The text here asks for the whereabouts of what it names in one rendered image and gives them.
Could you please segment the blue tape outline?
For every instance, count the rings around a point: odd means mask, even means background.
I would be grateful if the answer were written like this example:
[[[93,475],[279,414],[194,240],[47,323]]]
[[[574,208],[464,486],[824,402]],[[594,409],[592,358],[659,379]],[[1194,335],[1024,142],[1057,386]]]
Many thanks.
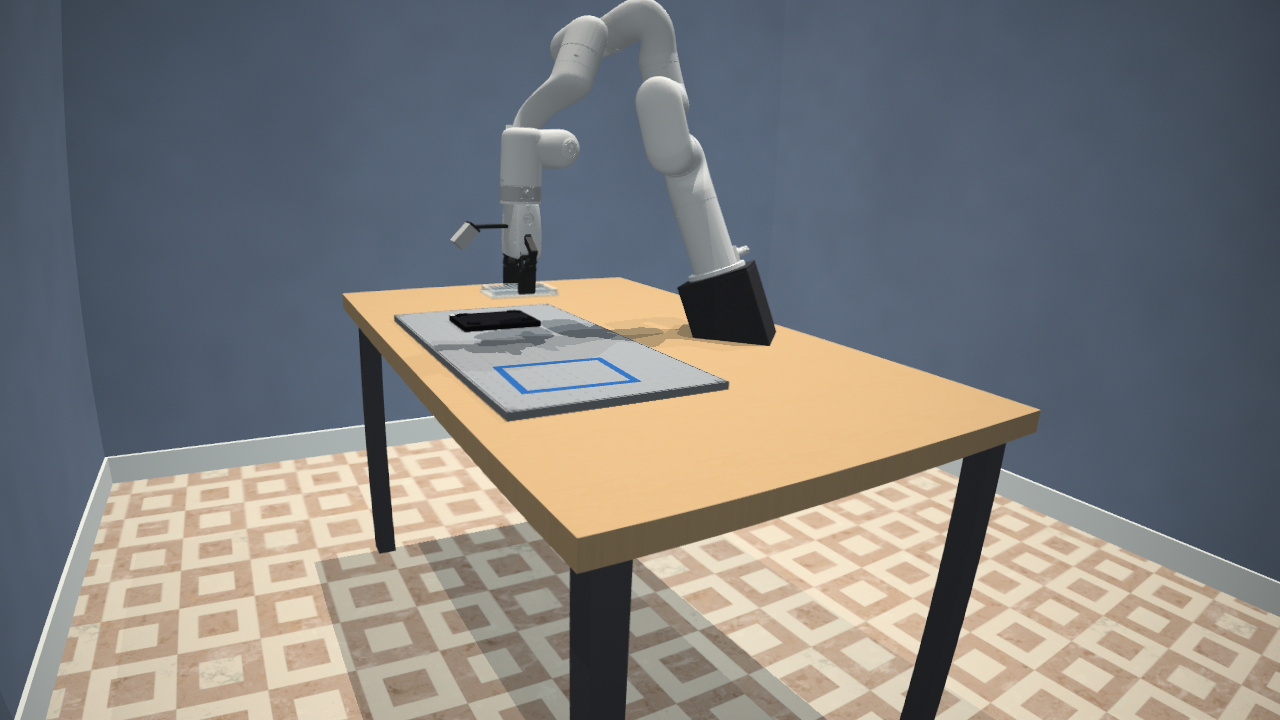
[[[628,380],[617,380],[617,382],[607,382],[607,383],[588,384],[588,386],[570,386],[570,387],[559,387],[559,388],[549,388],[549,389],[530,389],[530,391],[527,391],[527,389],[524,388],[524,386],[520,386],[518,382],[515,380],[515,378],[512,378],[506,370],[502,369],[502,368],[511,368],[511,366],[534,366],[534,365],[545,365],[545,364],[557,364],[557,363],[579,363],[579,361],[591,361],[591,360],[598,360],[598,361],[605,364],[605,366],[611,366],[611,369],[613,369],[614,372],[618,372],[621,375],[625,375],[626,378],[628,378]],[[602,357],[588,357],[588,359],[564,360],[564,361],[554,361],[554,363],[531,363],[531,364],[518,364],[518,365],[493,366],[493,368],[500,375],[503,375],[506,378],[506,380],[509,382],[511,386],[515,386],[515,388],[518,389],[518,392],[521,395],[538,393],[538,392],[548,392],[548,391],[558,391],[558,389],[577,389],[577,388],[596,387],[596,386],[614,386],[614,384],[643,382],[643,380],[637,380],[634,375],[630,375],[628,373],[621,370],[618,366],[614,366],[613,364],[607,363]]]

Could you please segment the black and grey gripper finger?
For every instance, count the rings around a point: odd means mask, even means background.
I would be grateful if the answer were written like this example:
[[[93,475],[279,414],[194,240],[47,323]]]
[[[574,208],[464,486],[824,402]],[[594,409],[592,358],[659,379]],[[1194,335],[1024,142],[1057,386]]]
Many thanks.
[[[503,284],[518,283],[518,272],[520,272],[518,260],[507,256],[504,252],[503,255],[504,255],[503,265],[506,265],[503,266]]]
[[[518,293],[535,293],[536,292],[536,263],[538,263],[538,249],[532,241],[531,234],[524,236],[524,243],[529,250],[529,255],[521,255],[518,258]],[[525,263],[524,263],[525,261]]]

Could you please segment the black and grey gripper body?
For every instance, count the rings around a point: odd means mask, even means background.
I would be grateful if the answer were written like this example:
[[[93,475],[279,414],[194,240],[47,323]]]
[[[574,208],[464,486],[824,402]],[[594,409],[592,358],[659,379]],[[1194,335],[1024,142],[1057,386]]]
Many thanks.
[[[508,225],[508,228],[502,228],[502,252],[515,259],[518,259],[521,255],[529,255],[529,250],[524,243],[524,236],[531,234],[532,241],[538,247],[538,258],[540,258],[541,219],[540,219],[539,204],[541,204],[541,201],[539,202],[500,201],[500,204],[504,204],[502,224]]]

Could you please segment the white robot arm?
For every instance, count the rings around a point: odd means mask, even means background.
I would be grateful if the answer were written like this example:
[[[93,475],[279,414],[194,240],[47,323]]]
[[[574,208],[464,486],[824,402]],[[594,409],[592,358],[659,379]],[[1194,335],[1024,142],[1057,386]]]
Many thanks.
[[[732,246],[707,158],[698,138],[689,135],[689,96],[675,28],[654,0],[627,0],[600,19],[582,15],[556,33],[550,41],[556,64],[549,79],[524,102],[512,128],[500,137],[500,201],[541,201],[541,169],[563,169],[577,160],[580,147],[573,135],[541,127],[591,92],[603,58],[636,41],[644,82],[636,94],[637,120],[646,159],[666,177],[694,272],[689,282],[744,266],[740,258],[749,249]]]

